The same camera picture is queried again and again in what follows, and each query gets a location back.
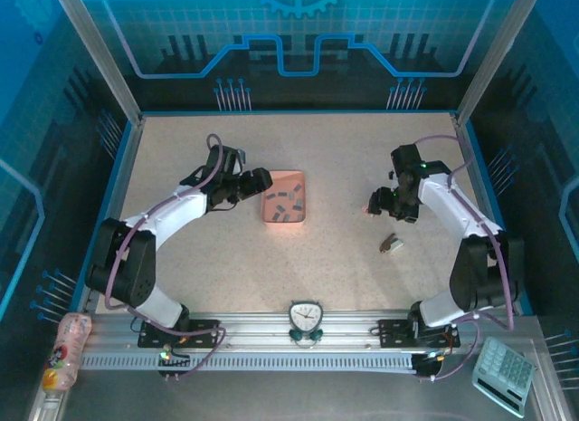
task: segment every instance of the clock face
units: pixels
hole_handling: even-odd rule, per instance
[[[303,333],[315,330],[322,321],[322,308],[315,302],[294,303],[289,308],[289,321],[291,325]]]

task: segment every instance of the metal base plate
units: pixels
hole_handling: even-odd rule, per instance
[[[218,320],[190,320],[189,329],[187,331],[193,332],[196,330],[206,330],[216,328],[219,326]],[[179,344],[180,349],[212,349],[217,343],[218,335],[216,332],[199,335],[198,337],[190,338],[182,344]],[[179,337],[168,335],[154,326],[142,322],[141,331],[138,337],[138,346],[141,349],[162,349],[165,344],[174,344],[179,341]]]
[[[419,344],[408,330],[408,320],[379,320],[378,332],[380,336],[380,347],[382,349],[408,349],[418,347]],[[449,341],[442,335],[432,336],[432,341],[422,347],[430,349],[444,349],[449,347]],[[457,332],[452,337],[452,347],[460,347],[460,335]]]

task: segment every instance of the speckled beige tabletop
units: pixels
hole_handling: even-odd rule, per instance
[[[202,165],[211,132],[244,149],[248,168],[303,170],[308,213],[299,230],[273,231],[260,220],[255,196],[170,238],[157,253],[157,283],[191,311],[285,311],[292,300],[310,299],[332,310],[401,309],[448,287],[458,244],[429,208],[421,207],[415,225],[361,210],[373,191],[389,185],[393,149],[431,134],[454,135],[448,114],[147,118],[123,217],[167,197]],[[463,162],[458,144],[447,139],[419,150],[450,168]],[[474,202],[467,173],[457,179]],[[393,231],[404,246],[380,254]]]

